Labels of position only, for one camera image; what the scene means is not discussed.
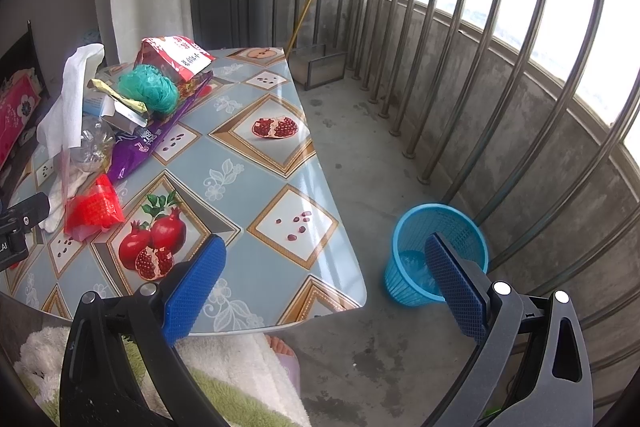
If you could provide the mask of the steel balcony railing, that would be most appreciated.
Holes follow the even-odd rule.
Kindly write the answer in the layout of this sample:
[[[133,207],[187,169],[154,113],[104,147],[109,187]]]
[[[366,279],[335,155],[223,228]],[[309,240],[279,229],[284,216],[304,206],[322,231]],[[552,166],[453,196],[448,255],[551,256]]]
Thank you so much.
[[[639,119],[584,88],[612,0],[352,0],[349,67],[419,181],[471,213],[488,269],[575,301],[593,373],[639,363]]]

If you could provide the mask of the red plastic wrapper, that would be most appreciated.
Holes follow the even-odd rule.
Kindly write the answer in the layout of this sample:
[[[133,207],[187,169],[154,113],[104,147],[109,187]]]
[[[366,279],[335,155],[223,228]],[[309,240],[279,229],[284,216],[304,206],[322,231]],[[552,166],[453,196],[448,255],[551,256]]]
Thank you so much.
[[[64,233],[83,242],[125,221],[118,195],[108,176],[100,174],[87,191],[74,196],[65,206]]]

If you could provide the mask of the metal frame dustpan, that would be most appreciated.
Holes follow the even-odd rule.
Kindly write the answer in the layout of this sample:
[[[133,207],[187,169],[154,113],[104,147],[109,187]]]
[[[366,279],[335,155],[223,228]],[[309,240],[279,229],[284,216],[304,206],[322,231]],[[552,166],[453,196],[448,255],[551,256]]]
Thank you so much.
[[[293,80],[305,91],[342,80],[345,76],[347,53],[326,44],[297,48],[288,57]]]

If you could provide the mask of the red white snack bag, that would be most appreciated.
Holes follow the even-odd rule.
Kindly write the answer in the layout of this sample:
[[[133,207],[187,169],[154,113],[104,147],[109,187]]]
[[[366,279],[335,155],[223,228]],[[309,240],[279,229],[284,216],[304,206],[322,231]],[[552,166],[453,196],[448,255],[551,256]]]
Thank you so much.
[[[183,36],[143,38],[134,64],[151,65],[174,83],[191,81],[214,57]]]

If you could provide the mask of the fruit pattern table cover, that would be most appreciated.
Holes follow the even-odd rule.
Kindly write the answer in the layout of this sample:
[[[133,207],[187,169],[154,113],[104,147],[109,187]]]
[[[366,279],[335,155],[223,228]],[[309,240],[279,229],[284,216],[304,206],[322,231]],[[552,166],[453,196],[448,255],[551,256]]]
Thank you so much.
[[[124,221],[76,241],[32,231],[1,275],[20,303],[70,317],[86,291],[128,295],[190,259],[205,239],[227,260],[194,329],[275,329],[359,308],[367,289],[277,48],[213,54],[208,85],[115,182]]]

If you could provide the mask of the teal mesh bath sponge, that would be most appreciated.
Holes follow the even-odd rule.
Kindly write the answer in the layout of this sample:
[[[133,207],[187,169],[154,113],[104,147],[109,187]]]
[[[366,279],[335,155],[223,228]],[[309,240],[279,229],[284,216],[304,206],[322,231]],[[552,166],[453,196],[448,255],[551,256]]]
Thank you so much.
[[[117,91],[131,100],[143,103],[149,113],[170,115],[175,112],[180,94],[175,83],[157,67],[134,65],[118,80]]]

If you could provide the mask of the clear Pepsi plastic bottle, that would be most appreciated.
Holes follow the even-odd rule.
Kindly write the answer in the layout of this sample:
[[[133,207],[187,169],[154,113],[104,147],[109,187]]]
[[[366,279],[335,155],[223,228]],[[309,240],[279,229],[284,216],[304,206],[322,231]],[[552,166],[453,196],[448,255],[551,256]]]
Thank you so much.
[[[114,131],[106,121],[91,115],[82,117],[80,145],[70,149],[70,163],[83,172],[106,171],[111,166]]]

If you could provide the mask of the yellow gold snack wrapper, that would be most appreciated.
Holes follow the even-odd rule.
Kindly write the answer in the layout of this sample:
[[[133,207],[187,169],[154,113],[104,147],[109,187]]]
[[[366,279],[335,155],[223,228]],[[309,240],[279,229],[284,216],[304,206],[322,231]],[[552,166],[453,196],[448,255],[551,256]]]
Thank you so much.
[[[119,101],[120,103],[129,107],[130,109],[132,109],[134,112],[138,114],[145,114],[148,111],[148,108],[143,102],[133,100],[132,98],[127,98],[126,96],[123,96],[122,94],[114,90],[112,87],[110,87],[103,80],[99,80],[98,78],[91,78],[89,80],[89,86],[93,89],[96,89],[105,94],[108,94],[109,96],[114,98],[114,100]]]

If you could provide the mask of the blue plastic waste basket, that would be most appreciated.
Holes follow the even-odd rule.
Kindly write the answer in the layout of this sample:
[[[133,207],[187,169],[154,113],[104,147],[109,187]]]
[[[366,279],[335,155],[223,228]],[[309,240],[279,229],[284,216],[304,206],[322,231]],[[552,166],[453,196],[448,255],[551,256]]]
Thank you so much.
[[[467,215],[442,204],[423,204],[408,210],[394,230],[384,272],[390,298],[410,308],[441,303],[444,297],[433,270],[445,248],[459,259],[476,263],[482,271],[488,270],[486,239]]]

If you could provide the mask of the purple snack wrapper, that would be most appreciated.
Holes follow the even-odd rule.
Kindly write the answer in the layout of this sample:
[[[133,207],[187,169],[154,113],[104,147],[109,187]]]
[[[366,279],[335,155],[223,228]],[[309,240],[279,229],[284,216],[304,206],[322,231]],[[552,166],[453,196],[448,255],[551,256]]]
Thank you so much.
[[[178,103],[174,113],[152,120],[145,128],[136,130],[133,134],[119,135],[112,150],[107,178],[115,184],[135,172],[157,149],[180,117],[191,108],[212,79],[212,72],[201,72],[194,81],[188,83],[188,96]]]

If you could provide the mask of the pink floral bed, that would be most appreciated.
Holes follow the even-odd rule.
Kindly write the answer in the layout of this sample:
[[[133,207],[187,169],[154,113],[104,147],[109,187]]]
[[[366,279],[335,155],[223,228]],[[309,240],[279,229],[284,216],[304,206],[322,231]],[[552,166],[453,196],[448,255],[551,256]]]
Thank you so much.
[[[17,156],[34,135],[38,109],[49,98],[39,64],[32,22],[1,57],[1,193],[9,191],[9,177],[16,170]]]

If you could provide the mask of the white paper towel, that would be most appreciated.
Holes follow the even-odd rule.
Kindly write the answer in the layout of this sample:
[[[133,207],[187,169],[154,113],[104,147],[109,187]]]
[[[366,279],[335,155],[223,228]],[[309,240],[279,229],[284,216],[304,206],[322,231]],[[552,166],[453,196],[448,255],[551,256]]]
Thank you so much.
[[[104,59],[104,45],[81,46],[64,65],[61,93],[37,128],[38,143],[54,160],[56,178],[49,193],[49,216],[40,223],[53,233],[63,220],[66,202],[75,196],[90,172],[72,161],[72,152],[81,146],[82,101],[87,82]]]

